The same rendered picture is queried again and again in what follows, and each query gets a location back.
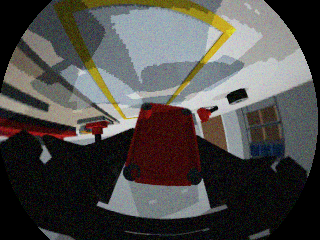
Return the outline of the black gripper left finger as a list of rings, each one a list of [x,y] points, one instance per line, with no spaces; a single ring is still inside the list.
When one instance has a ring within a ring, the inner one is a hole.
[[[99,196],[99,201],[108,204],[127,160],[133,131],[135,128],[128,128],[115,136],[87,145],[73,144],[51,135],[41,136],[41,139],[51,157],[76,169]]]

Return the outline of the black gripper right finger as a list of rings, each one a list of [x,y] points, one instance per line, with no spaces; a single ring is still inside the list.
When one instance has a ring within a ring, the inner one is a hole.
[[[237,189],[247,184],[255,172],[272,167],[273,161],[276,161],[276,156],[272,155],[244,160],[200,136],[196,135],[196,141],[199,144],[201,176],[211,208],[227,205],[224,200],[235,195]]]

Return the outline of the red hood shell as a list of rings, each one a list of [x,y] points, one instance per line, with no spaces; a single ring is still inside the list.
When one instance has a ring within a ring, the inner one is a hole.
[[[155,185],[197,185],[203,179],[192,112],[141,104],[123,168],[124,179]]]

